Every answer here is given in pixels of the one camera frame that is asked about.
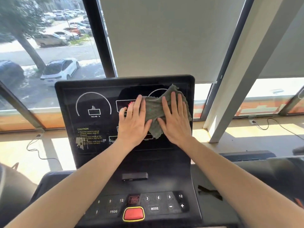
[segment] forearm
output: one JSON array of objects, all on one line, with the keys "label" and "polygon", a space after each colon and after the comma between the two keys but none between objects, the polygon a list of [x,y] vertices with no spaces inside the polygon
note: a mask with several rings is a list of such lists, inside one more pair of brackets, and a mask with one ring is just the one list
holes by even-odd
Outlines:
[{"label": "forearm", "polygon": [[250,227],[301,227],[304,210],[195,138],[181,147]]},{"label": "forearm", "polygon": [[74,227],[131,149],[115,142],[42,195],[7,228]]}]

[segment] gray cloth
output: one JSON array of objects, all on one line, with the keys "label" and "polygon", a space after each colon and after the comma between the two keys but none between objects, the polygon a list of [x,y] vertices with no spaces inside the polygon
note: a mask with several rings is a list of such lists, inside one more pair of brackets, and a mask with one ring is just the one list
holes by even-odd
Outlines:
[{"label": "gray cloth", "polygon": [[171,93],[173,91],[175,91],[176,94],[176,101],[177,101],[177,95],[181,94],[181,97],[183,99],[183,101],[186,103],[187,106],[187,112],[188,112],[188,120],[191,121],[191,115],[189,112],[189,107],[188,107],[188,103],[187,100],[185,98],[185,96],[183,95],[182,92],[178,91],[178,87],[176,87],[175,85],[171,85],[169,87],[169,89],[166,90],[166,92],[160,96],[159,98],[155,98],[155,97],[144,97],[146,99],[146,121],[153,119],[152,124],[150,126],[149,132],[152,134],[152,136],[154,138],[159,138],[164,132],[161,128],[161,126],[159,125],[157,118],[162,118],[164,121],[166,121],[166,117],[165,117],[165,113],[163,110],[163,105],[161,103],[162,97],[165,96],[166,100],[168,102],[168,106],[170,111],[171,110]]}]

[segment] red stop button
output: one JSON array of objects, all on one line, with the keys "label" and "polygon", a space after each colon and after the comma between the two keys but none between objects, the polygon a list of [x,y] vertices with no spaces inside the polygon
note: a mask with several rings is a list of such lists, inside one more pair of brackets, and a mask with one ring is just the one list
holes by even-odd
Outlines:
[{"label": "red stop button", "polygon": [[137,222],[145,218],[142,207],[129,207],[124,212],[125,222]]}]

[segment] hand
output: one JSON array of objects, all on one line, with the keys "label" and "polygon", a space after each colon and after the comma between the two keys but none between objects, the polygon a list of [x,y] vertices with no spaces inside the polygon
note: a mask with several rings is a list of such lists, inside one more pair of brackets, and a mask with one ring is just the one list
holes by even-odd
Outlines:
[{"label": "hand", "polygon": [[119,124],[118,124],[118,142],[124,144],[130,148],[130,151],[137,145],[147,135],[152,119],[146,122],[146,101],[142,100],[142,96],[139,95],[135,102],[130,103],[130,105],[121,108],[119,111]]},{"label": "hand", "polygon": [[173,144],[181,146],[185,144],[192,137],[191,127],[188,120],[187,106],[181,98],[181,94],[177,95],[178,107],[176,105],[175,92],[171,93],[171,110],[168,107],[167,100],[165,96],[162,98],[164,113],[166,116],[166,123],[158,118],[157,121],[164,131],[170,142]]}]

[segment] finger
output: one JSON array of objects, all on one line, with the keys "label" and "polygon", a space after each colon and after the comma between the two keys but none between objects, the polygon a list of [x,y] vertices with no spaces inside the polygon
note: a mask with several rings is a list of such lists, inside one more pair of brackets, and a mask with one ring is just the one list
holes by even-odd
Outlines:
[{"label": "finger", "polygon": [[178,114],[179,114],[180,117],[183,117],[184,116],[183,99],[181,98],[181,94],[177,95],[177,100],[178,100],[178,105],[177,105]]},{"label": "finger", "polygon": [[187,106],[185,102],[183,102],[183,112],[184,112],[184,117],[188,119]]},{"label": "finger", "polygon": [[150,119],[150,120],[148,120],[148,121],[146,122],[146,124],[145,124],[145,127],[144,127],[144,129],[143,129],[143,132],[144,132],[145,136],[147,135],[147,133],[148,133],[148,131],[149,131],[149,129],[150,129],[150,126],[151,126],[152,121],[153,121],[153,120]]},{"label": "finger", "polygon": [[161,126],[163,132],[166,134],[167,133],[167,125],[164,122],[164,120],[161,119],[161,118],[157,118],[157,121],[158,121],[159,125]]},{"label": "finger", "polygon": [[167,102],[167,100],[166,100],[166,97],[163,96],[161,100],[162,100],[162,104],[163,104],[163,109],[164,109],[165,116],[166,116],[166,118],[168,118],[168,117],[171,116],[171,112],[170,112],[170,109],[169,109],[169,106],[168,106],[168,102]]},{"label": "finger", "polygon": [[126,119],[132,119],[132,114],[133,114],[133,107],[134,107],[134,102],[131,102],[128,106],[127,109],[127,116]]},{"label": "finger", "polygon": [[133,115],[132,118],[138,118],[139,117],[139,107],[141,103],[142,95],[138,95],[136,98],[136,101],[133,106]]},{"label": "finger", "polygon": [[177,105],[176,105],[176,95],[174,91],[171,93],[171,110],[172,110],[172,115],[175,116],[178,115]]},{"label": "finger", "polygon": [[142,101],[141,101],[139,117],[141,119],[145,119],[145,117],[146,117],[146,100],[145,99],[142,99]]},{"label": "finger", "polygon": [[125,120],[125,111],[127,110],[127,107],[121,108],[119,111],[119,121],[122,122]]}]

